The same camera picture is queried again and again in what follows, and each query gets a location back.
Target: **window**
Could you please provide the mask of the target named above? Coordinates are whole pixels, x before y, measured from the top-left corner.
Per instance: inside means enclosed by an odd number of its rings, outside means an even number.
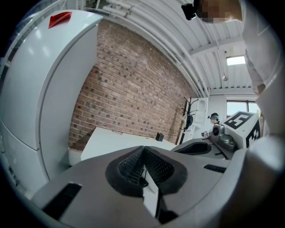
[[[238,111],[253,112],[260,115],[260,109],[255,102],[249,101],[227,101],[227,118]]]
[[[237,56],[237,57],[229,57],[227,58],[228,66],[237,65],[237,64],[245,64],[244,56]]]

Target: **white cube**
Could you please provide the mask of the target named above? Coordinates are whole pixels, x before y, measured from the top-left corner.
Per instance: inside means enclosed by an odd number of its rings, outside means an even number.
[[[220,123],[224,133],[233,137],[239,149],[248,148],[261,137],[259,115],[239,111]]]

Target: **coat rack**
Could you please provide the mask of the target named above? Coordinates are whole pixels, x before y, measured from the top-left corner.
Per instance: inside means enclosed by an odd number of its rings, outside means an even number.
[[[182,144],[183,139],[184,139],[184,136],[185,136],[185,132],[186,132],[186,131],[189,131],[189,130],[187,130],[187,129],[188,129],[188,128],[192,125],[192,123],[193,123],[193,116],[194,116],[195,114],[191,114],[191,113],[197,111],[197,110],[191,111],[191,105],[192,105],[194,102],[198,101],[199,99],[193,101],[192,103],[191,103],[192,97],[190,97],[190,101],[188,101],[186,98],[185,98],[185,100],[187,101],[188,109],[187,109],[187,110],[186,110],[186,109],[183,109],[183,110],[185,111],[185,113],[186,113],[186,115],[187,115],[187,119],[186,119],[186,126],[185,126],[184,128],[180,128],[180,130],[183,130],[183,133],[182,133],[182,137],[181,137],[181,140],[180,140],[179,144]]]

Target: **white ceiling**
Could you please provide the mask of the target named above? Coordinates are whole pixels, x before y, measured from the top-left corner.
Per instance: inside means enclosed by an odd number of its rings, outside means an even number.
[[[226,62],[226,57],[245,53],[240,22],[205,24],[200,19],[188,21],[181,5],[193,0],[107,2],[110,5],[103,10],[113,13],[108,18],[142,35],[166,54],[198,96],[207,97],[217,91],[252,94],[245,64],[227,66]],[[228,81],[222,81],[224,75]]]

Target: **ceiling light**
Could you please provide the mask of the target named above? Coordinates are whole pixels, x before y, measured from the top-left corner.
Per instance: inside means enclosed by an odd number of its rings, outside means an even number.
[[[228,66],[237,65],[237,64],[245,64],[244,56],[229,57],[229,58],[227,58],[227,64],[228,64]]]

